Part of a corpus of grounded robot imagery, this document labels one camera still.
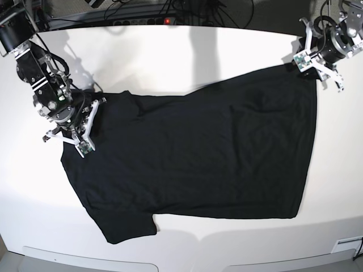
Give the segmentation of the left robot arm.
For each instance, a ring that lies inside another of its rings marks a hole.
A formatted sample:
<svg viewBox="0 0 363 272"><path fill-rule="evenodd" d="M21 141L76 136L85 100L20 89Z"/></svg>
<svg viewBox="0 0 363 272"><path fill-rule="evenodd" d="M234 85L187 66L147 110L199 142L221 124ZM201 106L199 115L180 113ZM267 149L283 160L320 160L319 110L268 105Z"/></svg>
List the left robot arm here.
<svg viewBox="0 0 363 272"><path fill-rule="evenodd" d="M342 91L344 79L336 63L362 52L362 1L338 1L338 22L323 14L322 10L330 5L331 1L325 1L314 21L299 20L305 25L306 36L299 40L301 48L293 62L301 73L315 71L320 81L332 79Z"/></svg>

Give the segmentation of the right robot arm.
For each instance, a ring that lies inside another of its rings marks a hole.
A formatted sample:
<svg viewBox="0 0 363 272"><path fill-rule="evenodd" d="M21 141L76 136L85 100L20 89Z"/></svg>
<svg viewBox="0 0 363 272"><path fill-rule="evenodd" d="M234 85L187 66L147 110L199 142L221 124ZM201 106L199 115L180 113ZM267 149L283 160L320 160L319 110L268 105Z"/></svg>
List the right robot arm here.
<svg viewBox="0 0 363 272"><path fill-rule="evenodd" d="M31 86L38 114L56 124L43 141L59 139L85 156L96 149L90 134L106 99L94 100L76 87L65 60L32 41L38 32L23 1L1 1L1 45L6 54L14 55L18 77Z"/></svg>

